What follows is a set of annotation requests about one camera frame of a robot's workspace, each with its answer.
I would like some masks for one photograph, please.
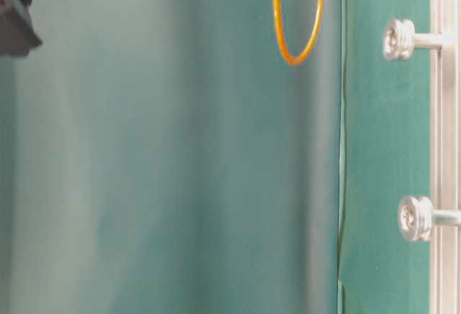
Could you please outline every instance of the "metal knob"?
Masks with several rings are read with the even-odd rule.
[[[382,54],[386,60],[408,60],[415,48],[442,48],[441,35],[416,33],[411,20],[392,19],[389,21],[382,38]]]
[[[404,197],[398,207],[398,226],[409,241],[428,241],[434,226],[461,226],[461,211],[434,210],[428,197]]]

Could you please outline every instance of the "aluminum frame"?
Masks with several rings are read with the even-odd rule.
[[[431,54],[431,200],[436,210],[460,206],[460,0],[431,0],[431,32],[446,43]],[[461,314],[460,228],[434,228],[430,313]]]

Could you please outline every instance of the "green fabric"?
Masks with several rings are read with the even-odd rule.
[[[429,31],[429,0],[345,0],[342,313],[429,312],[429,245],[397,225],[405,194],[429,194],[429,52],[386,62],[393,18]]]
[[[335,313],[325,3],[293,68],[271,0],[34,0],[44,45],[0,61],[0,312]],[[284,0],[293,52],[315,4]]]

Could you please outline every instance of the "teal curtain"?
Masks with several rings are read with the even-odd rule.
[[[34,0],[2,59],[2,313],[335,313],[340,0]],[[293,52],[316,0],[284,0]]]

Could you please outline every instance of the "screw head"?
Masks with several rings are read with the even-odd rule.
[[[386,60],[408,60],[415,48],[415,25],[411,20],[392,19],[382,38],[382,54]]]
[[[408,241],[428,241],[432,231],[432,202],[428,197],[404,197],[398,207],[398,227]]]

